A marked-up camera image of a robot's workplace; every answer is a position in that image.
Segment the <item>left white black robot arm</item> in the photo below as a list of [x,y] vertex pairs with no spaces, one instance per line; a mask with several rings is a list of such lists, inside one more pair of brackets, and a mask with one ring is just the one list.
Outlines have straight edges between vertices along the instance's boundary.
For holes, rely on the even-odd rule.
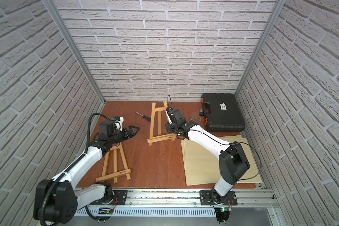
[[87,208],[94,201],[112,201],[114,194],[108,183],[97,182],[81,191],[75,191],[75,188],[114,145],[136,136],[139,130],[135,126],[122,127],[122,118],[118,117],[100,123],[99,132],[76,160],[52,179],[44,179],[37,185],[34,219],[42,226],[65,224],[77,210]]

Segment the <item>wooden easel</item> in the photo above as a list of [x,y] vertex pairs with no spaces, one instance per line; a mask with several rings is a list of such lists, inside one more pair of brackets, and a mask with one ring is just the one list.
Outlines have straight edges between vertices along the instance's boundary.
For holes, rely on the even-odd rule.
[[[120,155],[122,166],[124,167],[123,170],[118,170],[118,155]],[[109,174],[108,167],[110,160],[113,160],[113,172]],[[102,173],[100,177],[96,178],[96,182],[109,182],[112,180],[114,184],[117,184],[119,178],[123,176],[125,176],[127,180],[131,180],[131,169],[128,167],[124,149],[122,143],[120,143],[119,145],[112,147],[110,151],[105,154]]]
[[153,143],[165,140],[174,141],[176,138],[174,134],[162,134],[162,112],[165,112],[167,107],[167,102],[163,102],[162,107],[156,107],[156,103],[152,103],[150,133],[149,139],[147,140],[149,146],[151,146]]

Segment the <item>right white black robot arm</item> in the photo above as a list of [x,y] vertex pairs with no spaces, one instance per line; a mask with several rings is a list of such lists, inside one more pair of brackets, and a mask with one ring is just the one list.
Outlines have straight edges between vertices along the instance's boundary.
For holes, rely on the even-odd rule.
[[219,162],[220,179],[213,187],[212,199],[217,203],[223,202],[235,184],[250,169],[250,163],[239,142],[229,143],[204,130],[194,121],[187,121],[179,109],[166,108],[168,122],[166,130],[200,144],[217,157]]

